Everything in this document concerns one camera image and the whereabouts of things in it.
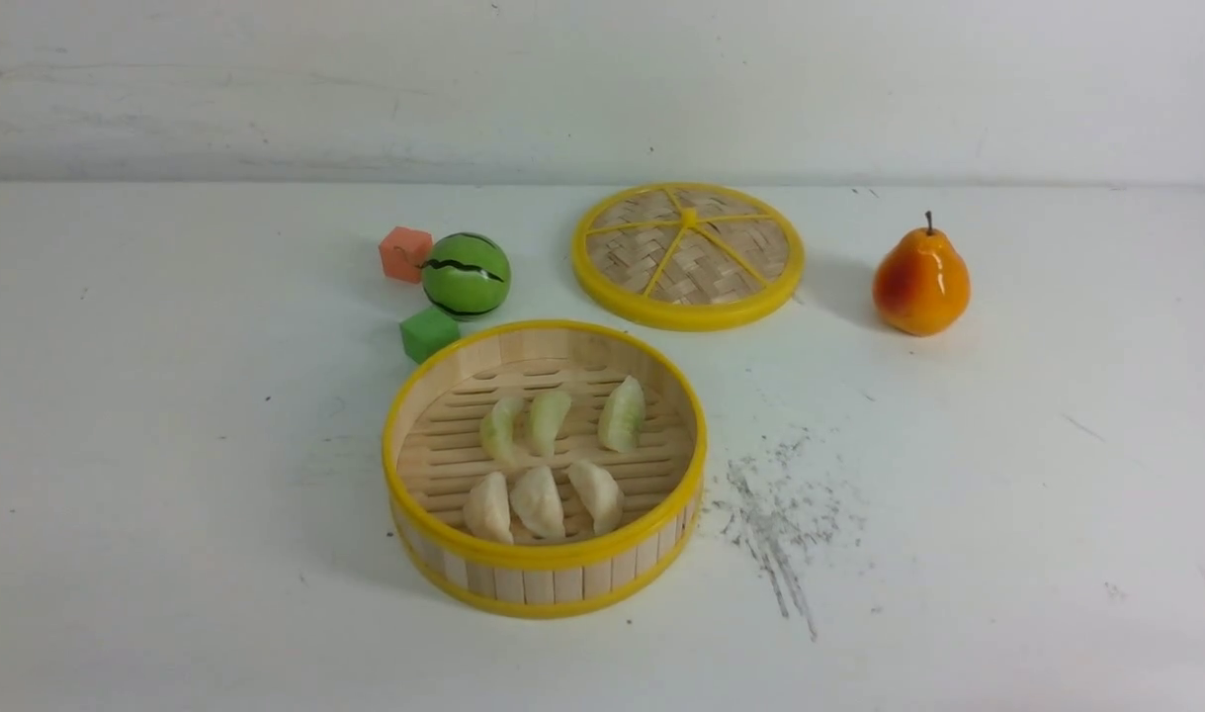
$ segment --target pink cube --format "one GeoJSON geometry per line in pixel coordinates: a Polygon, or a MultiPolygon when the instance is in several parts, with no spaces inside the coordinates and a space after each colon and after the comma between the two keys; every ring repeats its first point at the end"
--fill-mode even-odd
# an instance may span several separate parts
{"type": "Polygon", "coordinates": [[[431,234],[398,226],[377,245],[377,253],[382,257],[382,273],[393,279],[419,284],[422,263],[431,253],[431,234]]]}

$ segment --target dumpling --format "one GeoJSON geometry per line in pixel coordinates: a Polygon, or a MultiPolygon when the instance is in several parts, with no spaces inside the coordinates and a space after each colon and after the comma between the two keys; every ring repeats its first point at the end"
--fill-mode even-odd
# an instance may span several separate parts
{"type": "Polygon", "coordinates": [[[527,470],[524,477],[519,477],[510,492],[510,508],[519,516],[527,530],[540,539],[566,536],[563,500],[558,496],[557,483],[553,483],[553,472],[545,465],[527,470]]]}
{"type": "Polygon", "coordinates": [[[489,472],[470,488],[470,496],[462,506],[462,518],[471,535],[488,541],[515,542],[510,532],[510,494],[501,472],[489,472]]]}
{"type": "Polygon", "coordinates": [[[522,398],[504,396],[480,420],[480,446],[502,467],[515,465],[515,419],[522,406],[522,398]]]}
{"type": "Polygon", "coordinates": [[[568,411],[571,410],[571,396],[562,390],[537,393],[531,400],[531,413],[527,417],[527,445],[537,457],[553,457],[553,441],[563,428],[568,411]]]}
{"type": "Polygon", "coordinates": [[[647,419],[647,398],[641,392],[637,378],[624,377],[602,406],[598,419],[598,440],[606,449],[633,452],[637,449],[637,436],[642,420],[647,419]]]}
{"type": "Polygon", "coordinates": [[[566,467],[566,478],[581,496],[584,510],[593,517],[593,532],[601,536],[615,531],[624,514],[624,490],[615,482],[611,472],[589,463],[576,460],[566,467]]]}

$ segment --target foam block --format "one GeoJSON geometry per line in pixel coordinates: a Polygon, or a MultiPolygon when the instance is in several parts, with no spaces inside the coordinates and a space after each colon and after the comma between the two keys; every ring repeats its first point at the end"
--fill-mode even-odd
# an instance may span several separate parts
{"type": "Polygon", "coordinates": [[[430,253],[431,234],[419,229],[398,226],[377,245],[377,254],[382,257],[382,273],[412,284],[422,282],[421,264],[430,253]]]}
{"type": "Polygon", "coordinates": [[[458,339],[462,339],[462,333],[457,328],[457,322],[435,306],[428,306],[427,310],[399,322],[399,341],[416,364],[430,359],[433,353],[458,339]]]}

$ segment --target white wall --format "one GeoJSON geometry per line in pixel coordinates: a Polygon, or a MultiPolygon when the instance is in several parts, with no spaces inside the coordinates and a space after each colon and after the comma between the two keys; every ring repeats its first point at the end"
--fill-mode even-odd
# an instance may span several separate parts
{"type": "Polygon", "coordinates": [[[0,177],[1205,182],[1205,0],[0,0],[0,177]]]}

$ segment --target bamboo lid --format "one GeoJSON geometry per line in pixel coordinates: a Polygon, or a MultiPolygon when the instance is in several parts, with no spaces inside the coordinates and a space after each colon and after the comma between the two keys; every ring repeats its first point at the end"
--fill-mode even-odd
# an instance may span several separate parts
{"type": "Polygon", "coordinates": [[[657,329],[731,329],[795,293],[804,246],[782,214],[715,184],[646,184],[588,212],[575,276],[611,312],[657,329]]]}

